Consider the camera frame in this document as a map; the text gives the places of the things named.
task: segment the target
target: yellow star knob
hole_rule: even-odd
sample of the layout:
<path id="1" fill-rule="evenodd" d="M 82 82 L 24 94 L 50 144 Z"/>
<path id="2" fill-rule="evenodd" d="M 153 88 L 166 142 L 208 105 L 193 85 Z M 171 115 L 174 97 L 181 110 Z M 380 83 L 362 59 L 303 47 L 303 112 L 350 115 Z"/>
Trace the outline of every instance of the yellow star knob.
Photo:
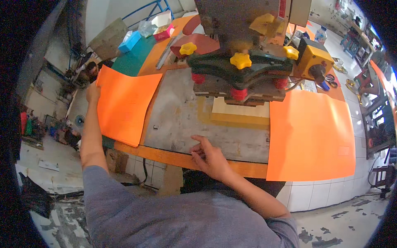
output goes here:
<path id="1" fill-rule="evenodd" d="M 293 60 L 297 60 L 298 59 L 299 51 L 296 50 L 294 47 L 285 46 L 285 47 L 283 47 L 283 49 L 285 51 L 285 55 L 286 55 L 287 58 L 293 59 Z"/>
<path id="2" fill-rule="evenodd" d="M 251 67 L 252 61 L 249 59 L 249 54 L 242 54 L 236 52 L 233 57 L 230 58 L 230 63 L 235 65 L 237 69 L 241 70 L 245 67 Z"/>
<path id="3" fill-rule="evenodd" d="M 179 52 L 183 55 L 190 55 L 192 54 L 195 50 L 197 50 L 197 46 L 193 44 L 193 42 L 189 42 L 186 44 L 183 44 L 181 46 L 181 49 L 179 49 Z"/>

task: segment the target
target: red cylinder spring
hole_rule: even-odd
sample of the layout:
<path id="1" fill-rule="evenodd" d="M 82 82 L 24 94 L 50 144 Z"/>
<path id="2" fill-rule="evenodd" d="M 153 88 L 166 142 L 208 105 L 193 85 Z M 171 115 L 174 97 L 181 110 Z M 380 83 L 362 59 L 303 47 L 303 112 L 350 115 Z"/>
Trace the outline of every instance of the red cylinder spring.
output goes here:
<path id="1" fill-rule="evenodd" d="M 231 88 L 230 94 L 233 97 L 233 99 L 236 101 L 242 101 L 248 95 L 247 89 L 236 90 L 235 88 Z"/>

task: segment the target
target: gray t-shirt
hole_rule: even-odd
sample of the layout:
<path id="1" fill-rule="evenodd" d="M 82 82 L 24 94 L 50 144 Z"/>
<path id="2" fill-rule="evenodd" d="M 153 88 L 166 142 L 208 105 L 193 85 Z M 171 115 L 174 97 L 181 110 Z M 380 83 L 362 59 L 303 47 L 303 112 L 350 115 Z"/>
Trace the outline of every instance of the gray t-shirt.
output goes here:
<path id="1" fill-rule="evenodd" d="M 99 166 L 83 182 L 94 247 L 299 247 L 293 219 L 263 219 L 215 191 L 140 198 Z"/>

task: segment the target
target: plastic bag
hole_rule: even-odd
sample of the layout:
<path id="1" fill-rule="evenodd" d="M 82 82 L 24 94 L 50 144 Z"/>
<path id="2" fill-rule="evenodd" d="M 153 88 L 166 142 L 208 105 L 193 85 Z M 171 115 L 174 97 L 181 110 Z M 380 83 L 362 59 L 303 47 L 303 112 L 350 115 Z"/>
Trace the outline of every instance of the plastic bag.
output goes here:
<path id="1" fill-rule="evenodd" d="M 151 21 L 140 21 L 138 32 L 145 38 L 151 36 L 157 29 L 156 25 L 153 25 Z"/>
<path id="2" fill-rule="evenodd" d="M 336 0 L 335 1 L 335 9 L 340 14 L 345 14 L 347 10 L 347 0 Z"/>
<path id="3" fill-rule="evenodd" d="M 21 172 L 19 176 L 22 181 L 21 200 L 26 210 L 31 209 L 48 219 L 54 207 L 52 197 L 29 177 L 25 177 Z"/>

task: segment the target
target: metal plate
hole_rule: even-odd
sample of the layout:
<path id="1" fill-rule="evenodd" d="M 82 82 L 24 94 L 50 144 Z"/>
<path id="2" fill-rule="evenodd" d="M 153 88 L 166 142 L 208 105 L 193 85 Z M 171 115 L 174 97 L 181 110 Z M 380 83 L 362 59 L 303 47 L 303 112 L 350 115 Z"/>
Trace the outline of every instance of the metal plate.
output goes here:
<path id="1" fill-rule="evenodd" d="M 207 136 L 227 159 L 267 163 L 270 132 L 267 130 L 215 125 L 206 116 L 213 97 L 195 96 L 191 69 L 166 72 L 150 116 L 145 146 L 189 153 L 197 144 L 193 134 Z"/>

